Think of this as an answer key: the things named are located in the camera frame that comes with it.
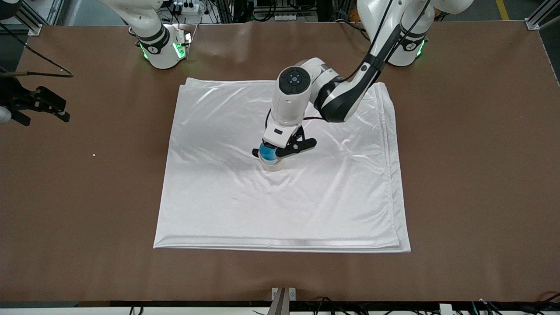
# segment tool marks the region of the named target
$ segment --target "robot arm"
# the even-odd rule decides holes
[[[351,81],[342,78],[319,58],[309,59],[282,71],[276,80],[272,121],[267,116],[263,143],[253,155],[267,170],[280,169],[286,156],[312,149],[303,128],[308,102],[327,122],[345,122],[360,104],[367,89],[377,80],[386,62],[411,64],[421,49],[434,19],[431,0],[358,0],[360,18],[371,45]],[[450,13],[459,13],[473,0],[434,0]]]
[[[164,25],[156,13],[163,0],[99,0],[115,11],[134,32],[144,57],[158,69],[168,69],[185,58],[189,41],[185,31]]]

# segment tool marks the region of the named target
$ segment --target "brown tabletop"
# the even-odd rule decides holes
[[[152,249],[179,85],[273,80],[320,57],[350,74],[346,25],[202,25],[188,61],[151,67],[126,27],[45,27],[29,44],[73,79],[28,77],[71,121],[0,126],[0,300],[535,300],[560,289],[560,89],[522,22],[434,23],[395,105],[408,254]],[[52,71],[25,52],[18,70]]]

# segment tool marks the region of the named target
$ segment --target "white sheet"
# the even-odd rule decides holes
[[[409,252],[393,104],[374,84],[345,123],[311,120],[311,151],[266,172],[274,81],[189,78],[179,90],[154,248]],[[308,107],[308,115],[316,114]]]

